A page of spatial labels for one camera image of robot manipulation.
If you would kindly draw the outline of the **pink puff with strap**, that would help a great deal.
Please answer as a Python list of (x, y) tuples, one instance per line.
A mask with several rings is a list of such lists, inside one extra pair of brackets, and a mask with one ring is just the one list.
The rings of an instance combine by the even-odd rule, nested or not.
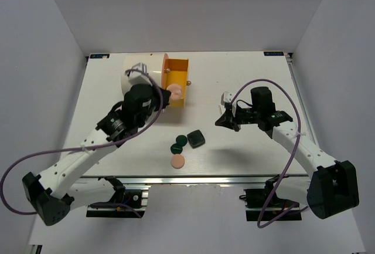
[(180, 100), (183, 97), (182, 86), (179, 84), (170, 84), (166, 89), (171, 93), (169, 99), (172, 101)]

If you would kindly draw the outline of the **yellow drawer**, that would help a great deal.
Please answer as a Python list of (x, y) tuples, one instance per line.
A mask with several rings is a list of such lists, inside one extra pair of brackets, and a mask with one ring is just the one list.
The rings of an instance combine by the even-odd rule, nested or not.
[(185, 106), (186, 88), (191, 84), (188, 79), (189, 59), (165, 58), (162, 73), (162, 88), (167, 89), (172, 84), (177, 84), (181, 88), (181, 96), (177, 100), (171, 100), (171, 107)]

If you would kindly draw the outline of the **dark green puff with label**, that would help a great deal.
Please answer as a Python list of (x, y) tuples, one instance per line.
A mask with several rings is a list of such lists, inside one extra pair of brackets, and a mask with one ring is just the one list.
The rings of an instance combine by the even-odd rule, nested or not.
[(170, 151), (171, 151), (172, 154), (181, 154), (182, 151), (183, 151), (183, 146), (181, 146), (177, 143), (174, 143), (174, 144), (171, 145)]

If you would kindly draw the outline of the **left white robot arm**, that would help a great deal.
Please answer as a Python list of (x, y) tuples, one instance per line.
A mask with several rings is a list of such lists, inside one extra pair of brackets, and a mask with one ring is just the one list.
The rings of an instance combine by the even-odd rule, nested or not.
[(150, 84), (136, 84), (125, 93), (81, 143), (78, 152), (70, 152), (38, 175), (27, 173), (22, 184), (28, 201), (47, 226), (60, 222), (81, 206), (113, 208), (123, 206), (128, 196), (114, 176), (100, 177), (95, 183), (78, 179), (106, 155), (136, 136), (153, 112), (169, 105), (172, 93)]

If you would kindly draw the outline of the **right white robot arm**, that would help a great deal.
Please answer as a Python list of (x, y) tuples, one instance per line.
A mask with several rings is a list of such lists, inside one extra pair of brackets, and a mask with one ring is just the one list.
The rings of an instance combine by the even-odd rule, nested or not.
[(303, 135), (297, 123), (284, 111), (278, 111), (267, 87), (251, 89), (248, 108), (235, 105), (234, 95), (224, 92), (225, 111), (215, 122), (235, 132), (245, 124), (255, 124), (270, 139), (286, 149), (308, 175), (300, 180), (277, 175), (266, 181), (264, 205), (278, 206), (284, 201), (304, 205), (320, 219), (326, 219), (359, 205), (357, 173), (350, 161), (339, 161), (321, 150)]

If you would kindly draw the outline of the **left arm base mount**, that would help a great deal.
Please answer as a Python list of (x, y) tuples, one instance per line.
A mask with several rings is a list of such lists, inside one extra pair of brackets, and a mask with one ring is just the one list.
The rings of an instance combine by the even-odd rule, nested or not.
[(108, 201), (89, 205), (86, 212), (87, 218), (141, 219), (144, 216), (143, 190), (128, 189), (114, 176), (104, 177), (104, 180), (111, 184), (114, 194)]

